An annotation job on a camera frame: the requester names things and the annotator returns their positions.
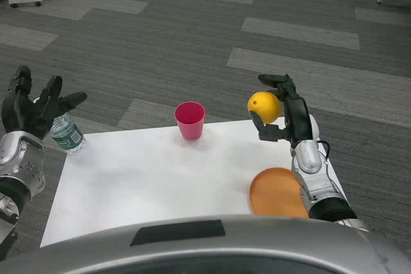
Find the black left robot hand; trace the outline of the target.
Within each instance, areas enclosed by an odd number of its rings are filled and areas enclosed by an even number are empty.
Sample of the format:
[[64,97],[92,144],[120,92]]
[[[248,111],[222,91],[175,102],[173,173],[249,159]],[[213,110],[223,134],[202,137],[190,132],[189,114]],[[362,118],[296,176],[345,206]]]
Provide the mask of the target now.
[[10,80],[8,94],[1,109],[7,133],[24,131],[42,140],[50,132],[56,118],[75,109],[87,99],[84,92],[62,97],[61,76],[54,76],[48,81],[37,101],[29,98],[31,86],[30,68],[26,65],[19,66]]

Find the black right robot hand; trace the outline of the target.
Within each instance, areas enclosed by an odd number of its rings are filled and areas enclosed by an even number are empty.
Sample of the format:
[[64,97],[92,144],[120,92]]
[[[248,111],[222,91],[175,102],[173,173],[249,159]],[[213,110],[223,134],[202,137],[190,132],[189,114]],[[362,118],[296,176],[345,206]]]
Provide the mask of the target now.
[[285,123],[284,129],[276,124],[264,124],[262,117],[251,111],[250,116],[258,130],[259,139],[271,142],[284,139],[290,142],[292,148],[302,141],[313,140],[308,107],[304,98],[298,95],[291,77],[287,74],[260,74],[258,79],[262,84],[272,87],[269,93],[283,102]]

